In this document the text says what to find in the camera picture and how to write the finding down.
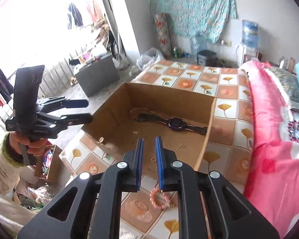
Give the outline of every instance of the green cuff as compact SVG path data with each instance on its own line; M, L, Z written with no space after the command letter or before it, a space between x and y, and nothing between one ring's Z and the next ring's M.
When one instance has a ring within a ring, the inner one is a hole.
M2 141L2 144L0 146L0 150L2 155L6 158L6 160L8 161L9 164L13 165L15 168L20 168L20 167L24 167L24 163L20 163L15 161L7 152L7 147L6 147L6 141L7 141L7 137L8 137L9 133L7 133L4 136L4 139Z

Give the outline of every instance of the tiled bedsheet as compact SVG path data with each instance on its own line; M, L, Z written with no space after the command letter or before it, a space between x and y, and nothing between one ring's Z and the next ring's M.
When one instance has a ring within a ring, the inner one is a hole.
M199 171L217 170L243 193L253 146L253 114L246 73L240 69L160 61L132 82L217 97L213 128ZM104 172L120 160L104 153L83 131L67 145L60 158L74 176L84 171ZM167 210L157 210L149 198L150 191L156 186L157 180L143 176L138 193L123 193L121 227L142 239L176 239L179 237L176 193L170 193L173 200Z

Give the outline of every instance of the person's arm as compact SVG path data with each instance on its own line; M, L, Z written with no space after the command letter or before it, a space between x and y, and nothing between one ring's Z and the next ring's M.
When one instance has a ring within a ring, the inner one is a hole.
M23 164L19 143L29 146L28 153L40 156L44 152L46 139L30 142L17 132L7 133L0 142L0 194L13 190Z

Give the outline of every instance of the teal blanket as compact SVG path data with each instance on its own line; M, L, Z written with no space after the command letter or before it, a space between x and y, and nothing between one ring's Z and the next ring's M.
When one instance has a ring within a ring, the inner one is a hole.
M179 36L204 36L216 43L230 18L236 19L235 0L150 0L151 13L167 13L170 30Z

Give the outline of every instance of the pink beaded bracelet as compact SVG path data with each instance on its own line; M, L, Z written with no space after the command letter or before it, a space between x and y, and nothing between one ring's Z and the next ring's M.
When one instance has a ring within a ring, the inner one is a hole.
M154 198L154 195L156 193L162 193L163 194L163 197L166 201L166 203L164 205L159 205L156 201L155 201L155 198ZM170 202L171 202L171 199L169 198L168 194L166 192L162 192L162 191L159 191L158 190L158 187L154 188L151 193L150 193L150 198L149 200L151 201L153 207L157 208L157 209L167 209L169 206L170 206Z

